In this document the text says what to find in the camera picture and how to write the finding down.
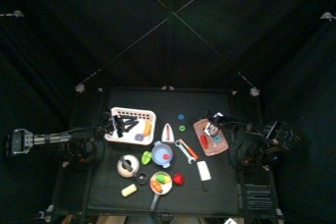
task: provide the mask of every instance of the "white dish rack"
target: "white dish rack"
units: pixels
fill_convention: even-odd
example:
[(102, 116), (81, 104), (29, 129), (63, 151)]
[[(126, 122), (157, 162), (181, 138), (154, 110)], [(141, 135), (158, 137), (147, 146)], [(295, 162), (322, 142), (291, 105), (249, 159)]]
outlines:
[[(111, 108), (110, 112), (111, 112), (111, 117), (114, 116), (135, 117), (135, 120), (138, 123), (134, 125), (134, 127), (129, 130), (127, 133), (122, 133), (121, 138), (118, 138), (117, 131), (113, 131), (110, 134), (105, 134), (105, 140), (122, 142), (122, 143), (139, 144), (139, 145), (149, 145), (151, 143), (153, 133), (154, 133), (154, 122), (155, 122), (154, 113), (149, 110), (137, 110), (137, 109), (121, 108), (121, 107)], [(135, 134), (142, 134), (145, 121), (150, 123), (149, 135), (143, 137), (142, 140), (135, 140), (134, 139)]]

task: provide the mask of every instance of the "black fabric wall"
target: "black fabric wall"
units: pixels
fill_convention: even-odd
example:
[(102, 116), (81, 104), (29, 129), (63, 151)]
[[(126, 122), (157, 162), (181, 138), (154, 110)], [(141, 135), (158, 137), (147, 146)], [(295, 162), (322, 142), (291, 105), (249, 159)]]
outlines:
[(336, 223), (334, 25), (325, 23), (311, 35), (261, 95), (265, 119), (287, 121), (299, 136), (275, 173), (282, 211), (293, 223)]
[[(336, 21), (318, 19), (334, 0), (0, 0), (0, 14), (14, 10), (25, 17), (0, 17), (1, 140), (15, 128), (66, 130), (82, 81), (231, 89), (250, 82), (265, 122), (285, 120), (299, 135), (275, 173), (282, 211), (291, 223), (336, 223)], [(39, 152), (1, 159), (1, 217), (46, 208), (55, 166)]]
[(0, 41), (1, 222), (45, 210), (58, 166), (57, 159), (42, 152), (3, 159), (6, 136), (22, 128), (34, 134), (66, 130), (74, 87), (19, 20), (0, 20)]

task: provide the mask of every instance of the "black table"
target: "black table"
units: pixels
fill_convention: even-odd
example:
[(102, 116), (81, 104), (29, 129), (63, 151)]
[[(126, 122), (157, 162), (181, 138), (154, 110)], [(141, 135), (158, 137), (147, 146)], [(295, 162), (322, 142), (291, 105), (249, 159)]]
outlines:
[[(153, 111), (155, 114), (153, 142), (161, 139), (163, 125), (169, 123), (174, 138), (182, 139), (187, 143), (199, 157), (197, 161), (205, 161), (209, 167), (209, 190), (205, 192), (197, 164), (186, 162), (185, 155), (174, 145), (170, 145), (173, 159), (169, 168), (163, 169), (153, 162), (145, 166), (139, 165), (139, 171), (147, 176), (157, 171), (165, 171), (170, 176), (174, 173), (181, 173), (185, 177), (185, 184), (179, 187), (174, 185), (170, 192), (159, 197), (154, 213), (158, 215), (181, 214), (209, 217), (237, 216), (239, 214), (237, 175), (229, 162), (227, 151), (214, 156), (205, 156), (193, 124), (205, 114), (210, 113), (213, 115), (215, 112), (243, 121), (259, 122), (258, 101), (249, 94), (249, 90), (237, 92), (133, 89), (109, 89), (101, 92), (95, 89), (85, 90), (83, 93), (78, 94), (73, 108), (71, 127), (97, 125), (102, 112), (111, 107)], [(183, 120), (178, 119), (179, 114), (183, 115)], [(181, 125), (186, 128), (185, 132), (178, 131)], [(153, 191), (147, 183), (139, 185), (133, 178), (119, 176), (117, 162), (125, 154), (134, 155), (139, 160), (142, 152), (151, 149), (151, 144), (142, 146), (105, 141), (103, 145), (105, 157), (98, 166), (87, 174), (73, 175), (73, 172), (67, 172), (65, 176), (66, 183), (63, 183), (63, 180), (58, 183), (55, 208), (58, 212), (67, 209), (73, 212), (85, 212), (85, 214), (147, 215)], [(79, 187), (70, 186), (74, 181), (79, 180)], [(135, 184), (137, 191), (127, 197), (122, 197), (121, 190), (130, 184)]]

